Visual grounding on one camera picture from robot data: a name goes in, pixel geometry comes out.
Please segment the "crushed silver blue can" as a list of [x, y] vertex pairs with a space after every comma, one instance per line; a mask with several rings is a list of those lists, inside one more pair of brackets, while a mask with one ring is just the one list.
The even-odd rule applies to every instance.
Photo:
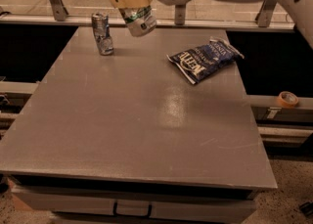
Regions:
[[110, 35], [109, 16], [94, 13], [91, 17], [94, 39], [99, 53], [108, 56], [113, 53], [112, 37]]

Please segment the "left metal railing bracket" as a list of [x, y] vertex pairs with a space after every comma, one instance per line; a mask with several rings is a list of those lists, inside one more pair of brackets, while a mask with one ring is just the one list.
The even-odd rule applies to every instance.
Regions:
[[64, 22], [68, 16], [68, 11], [63, 0], [49, 0], [53, 12], [53, 17], [57, 22]]

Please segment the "orange tape roll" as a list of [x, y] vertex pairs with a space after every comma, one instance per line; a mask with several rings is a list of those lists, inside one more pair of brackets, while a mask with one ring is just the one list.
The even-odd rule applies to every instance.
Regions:
[[294, 108], [298, 102], [298, 98], [289, 91], [282, 91], [278, 96], [278, 103], [285, 108]]

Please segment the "silver green 7up can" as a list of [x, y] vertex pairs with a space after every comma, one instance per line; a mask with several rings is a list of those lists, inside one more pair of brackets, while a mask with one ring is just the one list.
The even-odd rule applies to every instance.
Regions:
[[150, 6], [135, 9], [120, 9], [130, 34], [133, 37], [142, 37], [155, 29], [157, 19]]

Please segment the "right metal railing bracket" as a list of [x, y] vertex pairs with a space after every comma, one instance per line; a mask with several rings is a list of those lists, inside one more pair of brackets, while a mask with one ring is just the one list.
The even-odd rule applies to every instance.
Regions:
[[271, 23], [277, 2], [275, 0], [264, 0], [255, 18], [259, 27], [268, 27]]

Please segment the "blue Kettle chips bag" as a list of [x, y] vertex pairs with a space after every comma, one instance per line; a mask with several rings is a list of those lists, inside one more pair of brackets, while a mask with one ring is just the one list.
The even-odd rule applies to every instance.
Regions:
[[167, 56], [167, 59], [180, 69], [191, 84], [195, 85], [244, 57], [228, 41], [210, 37], [208, 43]]

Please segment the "metal railing bracket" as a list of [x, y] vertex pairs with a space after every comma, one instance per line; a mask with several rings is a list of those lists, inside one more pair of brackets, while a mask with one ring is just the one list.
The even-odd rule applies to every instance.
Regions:
[[259, 27], [268, 27], [271, 23], [277, 2], [275, 0], [264, 0], [255, 18]]
[[63, 0], [49, 0], [53, 12], [53, 17], [57, 22], [64, 22], [68, 16], [68, 11]]
[[186, 5], [175, 6], [174, 22], [176, 25], [184, 25], [186, 17]]

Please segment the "middle metal railing bracket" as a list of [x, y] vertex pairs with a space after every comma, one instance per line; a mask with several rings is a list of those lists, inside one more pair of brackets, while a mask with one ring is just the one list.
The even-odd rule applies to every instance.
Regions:
[[174, 22], [176, 25], [184, 25], [186, 17], [186, 5], [175, 6]]

